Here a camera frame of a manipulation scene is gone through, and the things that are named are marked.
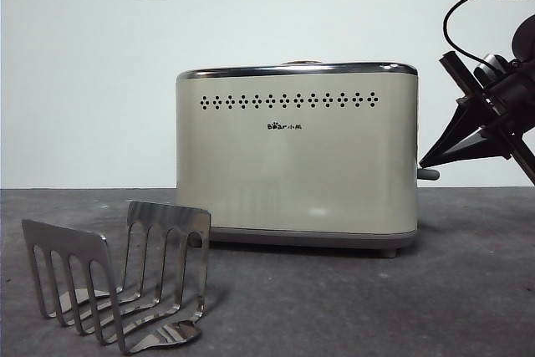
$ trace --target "toaster base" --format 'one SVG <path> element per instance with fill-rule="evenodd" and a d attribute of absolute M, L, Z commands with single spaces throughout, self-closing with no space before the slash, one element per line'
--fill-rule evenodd
<path fill-rule="evenodd" d="M 416 233 L 417 230 L 392 234 L 359 234 L 212 227 L 210 237 L 214 242 L 396 250 L 411 245 Z"/>

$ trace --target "toaster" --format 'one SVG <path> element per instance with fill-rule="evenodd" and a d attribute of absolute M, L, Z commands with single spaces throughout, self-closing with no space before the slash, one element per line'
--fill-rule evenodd
<path fill-rule="evenodd" d="M 177 201 L 211 239 L 409 245 L 416 224 L 417 71 L 293 62 L 178 76 Z"/>

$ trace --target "metal bun warming rack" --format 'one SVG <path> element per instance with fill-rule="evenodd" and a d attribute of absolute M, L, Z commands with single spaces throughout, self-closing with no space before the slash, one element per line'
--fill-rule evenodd
<path fill-rule="evenodd" d="M 30 267 L 37 293 L 38 305 L 41 314 L 46 319 L 56 318 L 61 326 L 74 326 L 79 334 L 95 334 L 102 345 L 117 343 L 123 354 L 134 354 L 153 347 L 166 347 L 184 344 L 197 338 L 201 330 L 195 326 L 196 321 L 203 315 L 205 308 L 206 269 L 208 263 L 208 249 L 210 236 L 211 216 L 201 209 L 178 207 L 150 202 L 133 201 L 130 203 L 126 244 L 125 264 L 122 270 L 122 280 L 119 287 L 116 286 L 114 269 L 106 238 L 92 232 L 74 230 L 65 227 L 57 227 L 47 223 L 23 220 L 23 232 L 28 247 Z M 127 268 L 132 259 L 132 227 L 140 224 L 145 234 L 142 248 L 142 259 L 136 274 L 138 284 L 132 294 L 125 295 Z M 159 264 L 158 280 L 154 289 L 154 296 L 147 303 L 135 303 L 147 295 L 144 288 L 145 265 L 147 260 L 147 248 L 149 232 L 153 227 L 158 227 Z M 123 318 L 139 313 L 144 310 L 155 309 L 161 303 L 162 289 L 164 286 L 164 272 L 166 268 L 166 249 L 169 245 L 169 235 L 178 233 L 178 258 L 174 264 L 176 282 L 173 291 L 173 304 L 164 312 L 154 312 L 134 322 L 124 324 Z M 128 347 L 126 337 L 141 327 L 154 323 L 157 320 L 170 317 L 181 309 L 182 295 L 184 290 L 184 278 L 186 271 L 186 250 L 190 235 L 196 233 L 201 239 L 201 260 L 198 267 L 198 290 L 196 293 L 196 309 L 189 319 L 178 320 L 171 324 L 164 324 L 156 331 L 145 336 L 141 341 Z M 39 268 L 36 258 L 36 249 L 40 248 L 43 253 L 45 269 Z M 56 252 L 63 266 L 64 276 L 68 291 L 59 294 L 58 277 L 54 271 L 52 252 Z M 71 257 L 79 260 L 84 278 L 85 287 L 75 288 L 72 271 Z M 106 291 L 96 290 L 92 265 L 99 265 L 104 272 Z M 47 311 L 41 275 L 45 274 L 50 285 L 53 311 Z M 89 302 L 90 309 L 83 311 L 82 306 Z M 89 325 L 83 325 L 85 320 L 90 320 Z M 108 325 L 115 327 L 111 335 L 104 335 L 103 329 Z"/>

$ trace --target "brand logo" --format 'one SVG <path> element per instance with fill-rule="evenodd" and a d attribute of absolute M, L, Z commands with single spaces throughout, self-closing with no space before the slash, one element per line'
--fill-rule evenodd
<path fill-rule="evenodd" d="M 277 121 L 267 123 L 268 130 L 302 130 L 303 125 L 281 125 Z"/>

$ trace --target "black cable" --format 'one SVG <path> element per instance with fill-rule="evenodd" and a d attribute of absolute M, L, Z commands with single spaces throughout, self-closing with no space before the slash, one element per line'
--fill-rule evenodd
<path fill-rule="evenodd" d="M 444 38 L 446 38 L 446 41 L 456 50 L 458 51 L 459 53 L 461 54 L 464 54 L 465 56 L 467 56 L 468 58 L 470 59 L 473 59 L 473 60 L 476 60 L 477 62 L 479 63 L 483 63 L 485 64 L 489 69 L 491 69 L 492 71 L 494 71 L 495 73 L 497 74 L 500 74 L 501 72 L 498 71 L 498 69 L 496 69 L 494 66 L 492 66 L 491 64 L 489 64 L 488 62 L 486 62 L 485 60 L 483 59 L 480 59 L 478 58 L 477 56 L 474 56 L 473 54 L 469 54 L 466 50 L 460 48 L 459 46 L 457 46 L 450 38 L 450 35 L 448 34 L 448 21 L 451 17 L 451 15 L 453 14 L 453 12 L 455 12 L 462 4 L 468 2 L 469 0 L 460 0 L 459 2 L 456 3 L 455 6 L 453 6 L 450 11 L 447 13 L 447 15 L 444 17 L 444 24 L 443 24 L 443 31 L 444 31 Z"/>

